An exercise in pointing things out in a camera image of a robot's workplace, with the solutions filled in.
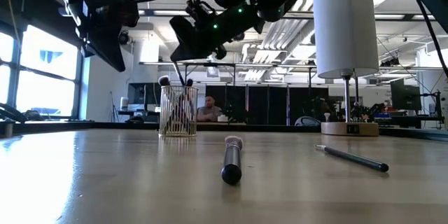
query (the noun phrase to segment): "lamp base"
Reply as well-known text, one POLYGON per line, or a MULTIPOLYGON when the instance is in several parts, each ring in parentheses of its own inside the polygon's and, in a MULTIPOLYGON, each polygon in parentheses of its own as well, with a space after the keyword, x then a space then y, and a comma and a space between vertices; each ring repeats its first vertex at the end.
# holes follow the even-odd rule
POLYGON ((338 136, 378 137, 377 123, 372 122, 322 122, 321 133, 338 136))

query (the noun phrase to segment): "lamp shade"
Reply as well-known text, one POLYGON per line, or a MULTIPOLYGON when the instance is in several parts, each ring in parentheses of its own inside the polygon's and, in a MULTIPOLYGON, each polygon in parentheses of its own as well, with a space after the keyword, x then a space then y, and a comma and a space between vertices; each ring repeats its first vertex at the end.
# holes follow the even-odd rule
POLYGON ((320 78, 378 72, 373 0, 314 0, 314 26, 320 78))

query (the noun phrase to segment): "black pen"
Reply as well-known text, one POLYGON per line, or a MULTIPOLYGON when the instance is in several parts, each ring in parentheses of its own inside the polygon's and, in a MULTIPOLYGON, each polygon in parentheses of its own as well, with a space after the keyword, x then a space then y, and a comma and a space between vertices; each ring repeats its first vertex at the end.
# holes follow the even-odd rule
POLYGON ((389 166, 387 164, 383 164, 381 162, 368 159, 366 157, 361 157, 361 156, 354 155, 351 153, 345 153, 343 151, 336 150, 334 148, 330 148, 330 147, 327 147, 324 145, 315 145, 315 147, 316 147, 316 150, 325 151, 326 153, 328 153, 330 155, 334 155, 336 157, 343 158, 345 160, 352 161, 352 162, 355 162, 360 165, 364 165, 366 167, 375 169, 380 172, 387 172, 389 170, 389 166))

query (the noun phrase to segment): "yellow cable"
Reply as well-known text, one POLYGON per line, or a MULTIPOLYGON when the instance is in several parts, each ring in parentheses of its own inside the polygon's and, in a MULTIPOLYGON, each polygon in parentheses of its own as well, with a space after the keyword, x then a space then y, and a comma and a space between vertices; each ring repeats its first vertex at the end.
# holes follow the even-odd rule
POLYGON ((19 32, 17 30, 17 25, 15 24, 13 4, 12 4, 11 0, 8 0, 8 5, 9 5, 9 11, 11 12, 11 19, 13 20, 15 36, 17 38, 17 42, 19 43, 19 48, 22 48, 22 43, 20 42, 19 32))

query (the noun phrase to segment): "man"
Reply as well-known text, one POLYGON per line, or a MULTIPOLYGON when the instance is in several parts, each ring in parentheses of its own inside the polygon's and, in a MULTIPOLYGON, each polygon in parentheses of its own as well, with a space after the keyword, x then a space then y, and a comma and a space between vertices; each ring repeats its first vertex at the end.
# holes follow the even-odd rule
POLYGON ((218 122, 218 116, 223 113, 221 109, 215 106, 213 97, 205 97, 205 106, 200 107, 197 111, 198 122, 218 122))

